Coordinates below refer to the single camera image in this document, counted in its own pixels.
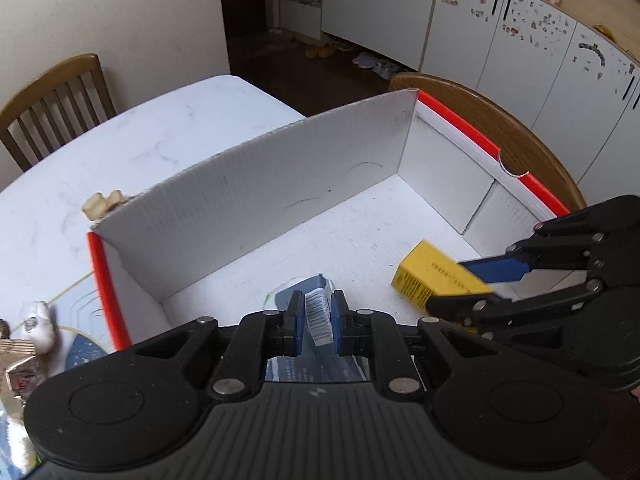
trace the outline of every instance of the yellow box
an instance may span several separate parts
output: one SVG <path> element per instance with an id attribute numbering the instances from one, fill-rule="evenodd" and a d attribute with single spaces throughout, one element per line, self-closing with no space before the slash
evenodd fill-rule
<path id="1" fill-rule="evenodd" d="M 424 310 L 427 300 L 433 295 L 492 292 L 491 287 L 476 275 L 424 240 L 400 262 L 392 285 L 411 303 Z"/>

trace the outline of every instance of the red edge trim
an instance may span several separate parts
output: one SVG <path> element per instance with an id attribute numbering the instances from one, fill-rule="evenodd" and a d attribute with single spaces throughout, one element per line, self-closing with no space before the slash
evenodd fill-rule
<path id="1" fill-rule="evenodd" d="M 490 140 L 480 131 L 476 130 L 476 128 L 471 124 L 467 123 L 457 113 L 449 110 L 449 108 L 447 108 L 436 98 L 427 94 L 427 92 L 425 92 L 424 90 L 418 91 L 418 101 L 431 108 L 431 110 L 436 112 L 444 120 L 448 121 L 457 129 L 459 129 L 463 134 L 465 134 L 469 139 L 480 146 L 480 148 L 485 150 L 485 152 L 491 155 L 495 160 L 498 160 L 500 147 L 498 147 L 497 144 L 494 144 L 492 140 Z M 562 202 L 560 202 L 558 198 L 532 174 L 527 173 L 523 176 L 518 177 L 518 180 L 521 181 L 521 183 L 523 183 L 524 186 L 527 187 L 527 189 L 529 189 L 530 192 L 532 192 L 540 200 L 540 202 L 546 205 L 554 215 L 564 216 L 566 214 L 569 214 L 569 210 L 567 209 L 567 207 Z"/>
<path id="2" fill-rule="evenodd" d="M 102 310 L 104 311 L 104 317 L 107 321 L 107 327 L 111 333 L 113 347 L 116 350 L 124 350 L 131 346 L 131 338 L 129 337 L 129 331 L 122 317 L 118 298 L 113 288 L 109 265 L 107 264 L 107 258 L 104 254 L 102 238 L 91 231 L 86 234 L 86 238 L 89 243 L 89 254 L 91 254 L 91 263 L 94 267 L 98 294 L 102 301 Z"/>

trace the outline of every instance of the chair backrest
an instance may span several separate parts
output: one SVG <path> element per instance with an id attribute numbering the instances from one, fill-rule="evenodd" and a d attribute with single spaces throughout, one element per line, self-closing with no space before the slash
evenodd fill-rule
<path id="1" fill-rule="evenodd" d="M 425 74 L 400 73 L 388 90 L 404 88 L 424 90 L 489 137 L 500 147 L 500 160 L 510 173 L 529 171 L 571 211 L 586 207 L 578 186 L 551 150 L 494 102 L 458 83 Z"/>
<path id="2" fill-rule="evenodd" d="M 92 85 L 87 86 L 87 76 Z M 102 110 L 96 112 L 98 102 Z M 104 120 L 116 115 L 100 60 L 95 54 L 75 56 L 45 72 L 7 103 L 0 111 L 0 140 L 21 170 L 27 171 L 32 161 L 42 160 L 87 132 L 87 120 L 93 123 L 91 128 L 103 122 L 98 114 Z"/>

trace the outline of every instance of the white wall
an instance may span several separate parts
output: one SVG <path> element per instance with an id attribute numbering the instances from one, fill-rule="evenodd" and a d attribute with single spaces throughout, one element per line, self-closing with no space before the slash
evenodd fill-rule
<path id="1" fill-rule="evenodd" d="M 88 52 L 100 57 L 119 112 L 229 72 L 220 0 L 0 0 L 0 108 Z M 18 175 L 0 144 L 0 189 Z"/>

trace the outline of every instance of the barcode label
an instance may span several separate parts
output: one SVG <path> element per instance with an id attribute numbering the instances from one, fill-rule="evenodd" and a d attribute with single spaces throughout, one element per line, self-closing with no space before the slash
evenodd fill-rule
<path id="1" fill-rule="evenodd" d="M 404 274 L 398 273 L 396 284 L 397 286 L 401 286 L 401 288 L 398 288 L 400 294 L 408 298 L 409 301 L 419 308 L 424 308 L 426 301 L 433 294 L 433 291 L 428 286 L 421 283 L 420 280 L 414 278 L 408 272 Z"/>
<path id="2" fill-rule="evenodd" d="M 316 288 L 305 294 L 306 324 L 316 346 L 328 345 L 334 342 L 334 332 L 331 327 L 329 301 L 324 288 Z"/>

